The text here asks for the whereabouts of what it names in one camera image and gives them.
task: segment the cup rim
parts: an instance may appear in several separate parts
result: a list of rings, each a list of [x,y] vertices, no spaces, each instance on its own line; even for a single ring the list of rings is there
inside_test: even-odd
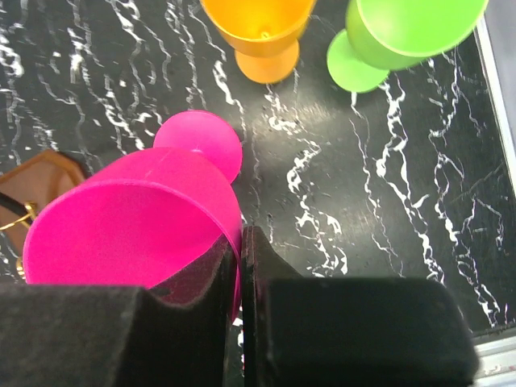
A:
[[[286,31],[282,32],[281,34],[270,36],[270,37],[265,38],[265,39],[264,38],[250,39],[250,38],[243,38],[242,36],[238,36],[238,35],[232,34],[226,28],[221,27],[221,25],[218,22],[215,21],[215,19],[213,18],[211,12],[209,12],[207,10],[207,7],[205,5],[205,1],[206,0],[201,0],[202,9],[206,12],[206,14],[208,15],[208,18],[210,18],[211,22],[220,31],[224,32],[224,34],[229,35],[229,36],[231,36],[233,38],[236,38],[238,40],[242,40],[244,42],[250,42],[250,43],[270,43],[270,42],[274,42],[274,41],[283,39],[284,37],[292,34],[294,31],[298,30],[303,25],[303,23],[306,23],[306,20],[308,20],[308,18],[310,17],[310,15],[312,13],[312,10],[315,7],[315,3],[317,2],[317,0],[310,0],[310,4],[307,7],[306,13],[303,13],[303,16],[298,21],[296,21],[296,23],[294,23],[291,28],[288,28]]]
[[[372,35],[372,37],[383,47],[389,49],[391,52],[397,53],[399,55],[403,56],[409,56],[409,57],[416,57],[416,58],[426,58],[433,55],[437,55],[441,52],[446,52],[450,48],[455,47],[457,44],[462,42],[464,39],[466,39],[469,34],[471,34],[472,30],[475,28],[476,24],[478,23],[478,20],[482,17],[482,15],[485,12],[485,9],[487,8],[487,5],[489,3],[489,0],[484,0],[484,3],[482,4],[482,7],[480,11],[478,12],[478,16],[472,21],[472,23],[468,26],[468,29],[464,30],[464,33],[460,35],[457,39],[455,39],[451,44],[447,44],[444,46],[441,46],[440,48],[437,48],[435,50],[430,51],[421,51],[421,52],[414,52],[414,51],[406,51],[406,50],[400,50],[397,48],[394,48],[390,44],[387,44],[386,42],[382,41],[378,38],[378,36],[374,33],[373,29],[371,28],[371,25],[368,23],[368,20],[364,17],[364,13],[362,10],[362,4],[364,0],[355,0],[357,2],[357,8],[360,14],[360,18],[362,20],[362,23],[367,28],[368,32]]]

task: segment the black marble surface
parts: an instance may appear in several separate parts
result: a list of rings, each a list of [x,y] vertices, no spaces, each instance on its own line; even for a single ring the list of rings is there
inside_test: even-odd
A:
[[[94,173],[170,115],[211,110],[242,140],[244,222],[299,272],[427,277],[475,333],[514,323],[514,191],[475,40],[351,95],[326,69],[345,8],[320,0],[295,72],[264,86],[196,0],[4,0],[0,170],[53,148]],[[18,281],[5,242],[0,281]]]

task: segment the cup base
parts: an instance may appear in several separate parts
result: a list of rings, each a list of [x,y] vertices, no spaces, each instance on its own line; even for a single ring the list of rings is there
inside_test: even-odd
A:
[[[242,145],[229,123],[205,110],[187,110],[167,119],[156,133],[154,148],[197,152],[231,183],[242,166]]]
[[[339,87],[356,93],[367,93],[375,89],[389,75],[389,70],[372,67],[356,55],[346,30],[339,32],[331,41],[327,52],[327,66]]]
[[[287,78],[299,59],[299,42],[294,41],[276,56],[259,58],[235,51],[236,63],[243,75],[261,84],[278,83]]]

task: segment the pink plastic cup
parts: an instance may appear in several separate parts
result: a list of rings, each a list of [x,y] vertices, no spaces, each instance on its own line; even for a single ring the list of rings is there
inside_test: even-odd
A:
[[[192,131],[173,126],[177,116],[189,115]],[[23,249],[27,283],[151,288],[222,234],[239,259],[240,208],[227,178],[241,165],[238,136],[214,114],[193,110],[174,117],[156,136],[162,148],[116,160],[38,215]],[[186,139],[191,134],[196,152]],[[232,156],[217,158],[213,144]],[[237,273],[233,317],[239,304]]]

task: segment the gold chain strap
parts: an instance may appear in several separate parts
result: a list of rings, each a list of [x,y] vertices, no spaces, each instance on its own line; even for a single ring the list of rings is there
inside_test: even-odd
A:
[[[26,202],[24,206],[25,210],[27,211],[27,214],[22,216],[21,218],[16,219],[14,222],[8,223],[5,226],[1,226],[0,231],[5,231],[8,228],[11,228],[19,223],[23,224],[27,229],[30,227],[27,220],[35,219],[37,205],[34,202]],[[16,260],[16,271],[18,272],[19,276],[25,281],[25,271],[23,270],[23,260],[21,255]]]

